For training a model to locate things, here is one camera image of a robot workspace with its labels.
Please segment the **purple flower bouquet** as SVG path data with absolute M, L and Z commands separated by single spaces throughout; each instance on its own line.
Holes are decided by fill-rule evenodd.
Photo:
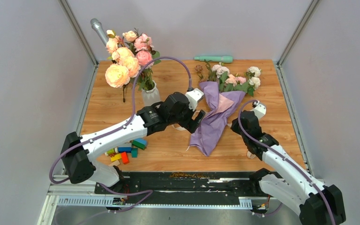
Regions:
M 228 118 L 235 113 L 246 95 L 252 97 L 260 87 L 262 70 L 252 66 L 239 75 L 232 74 L 222 62 L 215 65 L 208 61 L 204 63 L 206 71 L 201 65 L 196 66 L 195 71 L 210 111 L 191 135 L 189 145 L 208 157 L 217 146 Z

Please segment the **cream printed ribbon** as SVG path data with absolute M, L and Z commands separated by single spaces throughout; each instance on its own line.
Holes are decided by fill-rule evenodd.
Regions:
M 228 123 L 228 124 L 227 124 L 227 126 L 228 126 L 229 128 L 231 127 L 231 125 L 232 125 L 232 123 Z M 176 127 L 176 126 L 172 125 L 172 127 L 173 127 L 174 129 L 178 130 L 178 131 L 186 131 L 185 128 L 180 127 L 180 126 Z M 256 155 L 252 154 L 250 151 L 247 151 L 247 157 L 250 158 L 250 159 L 253 159 L 253 158 L 256 157 Z

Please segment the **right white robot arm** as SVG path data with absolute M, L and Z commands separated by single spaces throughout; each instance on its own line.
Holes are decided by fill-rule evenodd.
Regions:
M 278 178 L 266 168 L 251 175 L 250 192 L 266 193 L 290 208 L 303 225 L 340 225 L 346 221 L 341 190 L 328 186 L 298 165 L 271 135 L 262 131 L 256 110 L 242 111 L 231 129 L 241 135 L 248 155 L 270 165 Z

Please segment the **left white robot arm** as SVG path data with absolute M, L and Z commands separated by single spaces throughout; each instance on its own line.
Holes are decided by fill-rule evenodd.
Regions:
M 193 118 L 203 97 L 199 89 L 186 94 L 175 92 L 165 101 L 145 106 L 125 121 L 101 131 L 84 136 L 76 132 L 67 134 L 61 154 L 68 181 L 78 184 L 90 180 L 104 184 L 114 194 L 121 193 L 125 181 L 118 169 L 98 162 L 97 157 L 137 138 L 164 131 L 173 124 L 194 133 L 205 116 L 205 112 L 200 111 Z

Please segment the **green blue wooden block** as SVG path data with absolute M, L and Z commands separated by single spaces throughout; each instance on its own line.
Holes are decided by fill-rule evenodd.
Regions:
M 139 148 L 139 149 L 142 149 L 142 150 L 145 150 L 147 145 L 148 145 L 148 142 L 142 138 L 136 138 L 134 140 L 132 140 L 132 145 L 135 146 L 136 148 Z

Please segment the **teal wooden block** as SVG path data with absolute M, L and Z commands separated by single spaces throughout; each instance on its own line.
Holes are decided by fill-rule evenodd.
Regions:
M 131 157 L 137 158 L 138 157 L 138 148 L 132 148 L 131 149 Z

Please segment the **mint green microphone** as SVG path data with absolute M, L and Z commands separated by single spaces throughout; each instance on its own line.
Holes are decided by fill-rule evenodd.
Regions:
M 232 63 L 233 57 L 232 56 L 195 56 L 194 60 L 196 61 L 208 61 L 208 62 L 222 62 L 222 63 Z

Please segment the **red orange wooden block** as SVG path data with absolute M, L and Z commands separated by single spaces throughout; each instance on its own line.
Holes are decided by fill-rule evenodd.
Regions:
M 122 163 L 125 165 L 129 163 L 128 154 L 126 152 L 121 153 L 121 160 L 122 160 Z

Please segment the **yellow wooden block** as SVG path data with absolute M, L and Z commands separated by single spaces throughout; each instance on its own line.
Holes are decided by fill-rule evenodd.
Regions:
M 110 155 L 111 162 L 120 160 L 121 158 L 122 158 L 121 153 L 116 153 L 116 154 L 111 154 Z

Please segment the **green toy brick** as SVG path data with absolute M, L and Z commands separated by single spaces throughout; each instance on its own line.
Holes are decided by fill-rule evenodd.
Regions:
M 107 152 L 105 152 L 106 156 L 114 156 L 116 154 L 115 149 L 110 149 Z

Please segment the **peach pink rose bunch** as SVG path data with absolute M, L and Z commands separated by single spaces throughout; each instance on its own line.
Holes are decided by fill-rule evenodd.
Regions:
M 108 42 L 106 49 L 112 64 L 105 72 L 108 85 L 114 88 L 125 88 L 139 74 L 137 85 L 148 91 L 155 87 L 152 80 L 152 66 L 146 64 L 160 56 L 154 50 L 152 37 L 140 33 L 137 29 L 124 32 L 121 36 L 113 30 L 106 31 Z

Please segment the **beige wooden block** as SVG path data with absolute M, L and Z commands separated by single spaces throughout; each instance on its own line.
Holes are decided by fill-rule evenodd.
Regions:
M 113 162 L 111 162 L 110 164 L 109 164 L 109 166 L 119 166 L 120 165 L 120 161 L 119 160 L 115 160 L 115 161 L 113 161 Z

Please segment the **silver microphone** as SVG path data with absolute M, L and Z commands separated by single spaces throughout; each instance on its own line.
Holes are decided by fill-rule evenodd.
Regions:
M 96 32 L 96 34 L 102 41 L 103 45 L 106 46 L 108 42 L 108 36 L 106 31 L 103 29 L 102 23 L 98 19 L 93 18 L 90 20 L 90 24 L 92 29 Z

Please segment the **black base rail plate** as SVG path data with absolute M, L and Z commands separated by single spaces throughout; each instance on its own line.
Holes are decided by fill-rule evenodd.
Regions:
M 152 190 L 144 204 L 218 206 L 238 205 L 239 198 L 265 200 L 268 195 L 250 180 L 252 172 L 122 172 L 113 191 Z

